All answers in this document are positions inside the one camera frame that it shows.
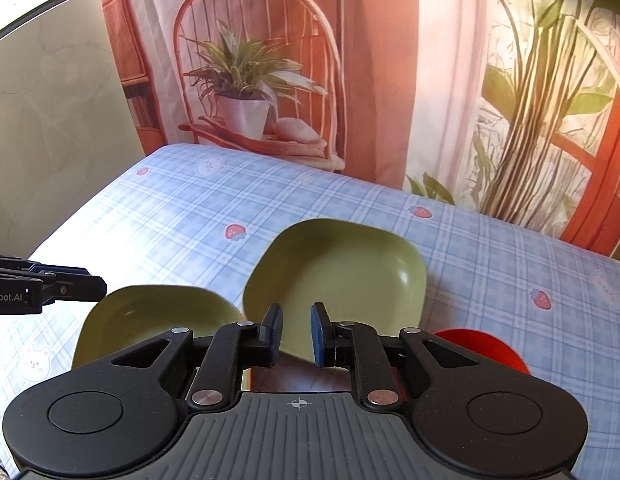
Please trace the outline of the green square plate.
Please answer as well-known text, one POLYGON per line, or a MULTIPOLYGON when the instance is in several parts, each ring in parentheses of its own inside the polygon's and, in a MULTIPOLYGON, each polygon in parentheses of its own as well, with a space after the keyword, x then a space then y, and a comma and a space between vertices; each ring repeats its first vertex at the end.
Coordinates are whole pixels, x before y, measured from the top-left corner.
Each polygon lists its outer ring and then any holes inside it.
POLYGON ((229 301, 210 290, 176 285, 124 287, 97 302, 84 321, 72 366, 77 368, 174 327, 211 336, 244 320, 229 301))
POLYGON ((311 305, 321 302, 334 321, 373 326, 395 336, 421 322, 427 268, 410 242, 391 232, 335 219, 289 226, 252 271, 244 313, 259 321, 271 304, 283 308, 281 350, 312 361, 311 305))

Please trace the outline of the red round bowl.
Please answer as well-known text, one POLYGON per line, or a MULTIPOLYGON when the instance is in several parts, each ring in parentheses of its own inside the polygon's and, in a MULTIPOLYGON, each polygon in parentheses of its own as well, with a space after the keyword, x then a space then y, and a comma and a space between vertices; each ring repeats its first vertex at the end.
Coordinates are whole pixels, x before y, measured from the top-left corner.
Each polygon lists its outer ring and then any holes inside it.
POLYGON ((491 334, 481 332, 481 330, 470 330, 470 328, 447 328, 446 330, 437 330, 435 335, 450 341, 452 344, 478 353, 480 356, 506 365, 513 370, 530 374, 530 370, 521 356, 506 342, 491 334))

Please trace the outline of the blue plaid tablecloth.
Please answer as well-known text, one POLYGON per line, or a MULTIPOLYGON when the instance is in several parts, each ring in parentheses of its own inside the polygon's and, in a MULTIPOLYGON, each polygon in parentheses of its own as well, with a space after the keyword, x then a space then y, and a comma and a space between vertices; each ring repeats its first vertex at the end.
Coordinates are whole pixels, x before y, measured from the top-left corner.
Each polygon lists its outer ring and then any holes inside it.
POLYGON ((137 162, 0 278, 15 479, 620 479, 620 262, 242 152, 137 162))

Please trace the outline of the printed room backdrop cloth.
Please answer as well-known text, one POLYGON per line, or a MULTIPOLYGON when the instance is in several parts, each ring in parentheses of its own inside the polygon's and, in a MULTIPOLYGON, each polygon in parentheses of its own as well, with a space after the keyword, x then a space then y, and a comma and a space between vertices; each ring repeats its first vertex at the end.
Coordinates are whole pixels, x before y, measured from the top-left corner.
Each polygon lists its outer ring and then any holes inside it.
POLYGON ((620 0, 102 0, 146 153, 201 143, 620 256, 620 0))

